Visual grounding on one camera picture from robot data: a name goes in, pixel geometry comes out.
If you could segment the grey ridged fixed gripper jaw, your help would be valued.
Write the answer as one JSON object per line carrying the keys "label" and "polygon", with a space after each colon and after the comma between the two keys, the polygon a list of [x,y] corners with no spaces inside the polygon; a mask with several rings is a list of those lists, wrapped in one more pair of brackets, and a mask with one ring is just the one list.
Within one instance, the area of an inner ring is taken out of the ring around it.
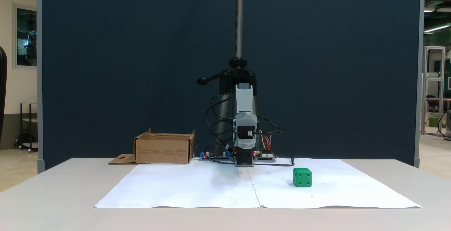
{"label": "grey ridged fixed gripper jaw", "polygon": [[240,149],[254,149],[255,138],[236,138],[235,146]]}

